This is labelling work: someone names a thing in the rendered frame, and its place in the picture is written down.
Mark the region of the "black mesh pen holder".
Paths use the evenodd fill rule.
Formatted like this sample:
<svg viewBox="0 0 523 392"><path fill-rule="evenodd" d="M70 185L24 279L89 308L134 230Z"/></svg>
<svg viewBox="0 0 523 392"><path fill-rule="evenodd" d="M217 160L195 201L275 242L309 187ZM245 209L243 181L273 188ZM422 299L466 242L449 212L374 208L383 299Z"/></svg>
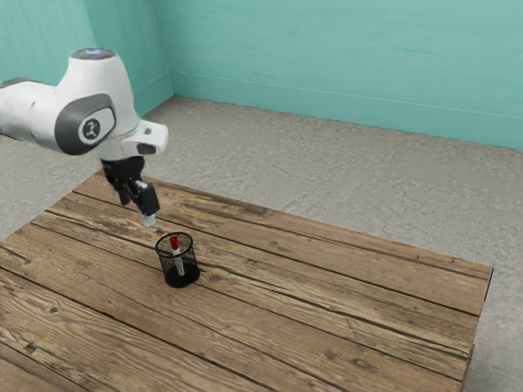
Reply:
<svg viewBox="0 0 523 392"><path fill-rule="evenodd" d="M157 241L154 249L162 266L165 283L169 287L188 287L199 279L200 269L194 253L194 241L188 233L165 234Z"/></svg>

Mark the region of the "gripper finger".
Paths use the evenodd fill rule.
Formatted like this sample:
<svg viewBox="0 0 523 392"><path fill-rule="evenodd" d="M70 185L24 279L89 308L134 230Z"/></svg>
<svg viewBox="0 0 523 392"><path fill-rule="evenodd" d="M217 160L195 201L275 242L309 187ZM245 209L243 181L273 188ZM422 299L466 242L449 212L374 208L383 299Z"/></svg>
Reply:
<svg viewBox="0 0 523 392"><path fill-rule="evenodd" d="M138 207L145 227L155 223L155 214L159 211L159 200L154 185L142 180L132 180L130 183L132 201Z"/></svg>
<svg viewBox="0 0 523 392"><path fill-rule="evenodd" d="M113 188L118 196L119 203L121 206L126 206L130 203L128 193L120 179L113 180Z"/></svg>

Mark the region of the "white pen with red cap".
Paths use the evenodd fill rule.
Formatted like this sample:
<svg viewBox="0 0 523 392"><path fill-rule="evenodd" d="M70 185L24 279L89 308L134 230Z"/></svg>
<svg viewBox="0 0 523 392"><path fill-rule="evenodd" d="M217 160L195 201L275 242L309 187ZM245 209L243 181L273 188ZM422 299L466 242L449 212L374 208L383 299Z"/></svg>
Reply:
<svg viewBox="0 0 523 392"><path fill-rule="evenodd" d="M172 249L172 255L174 257L174 263L177 269L177 274L181 277L185 275L185 269L183 265L183 260L180 257L181 251L179 246L179 239L176 235L173 235L169 238L169 243Z"/></svg>

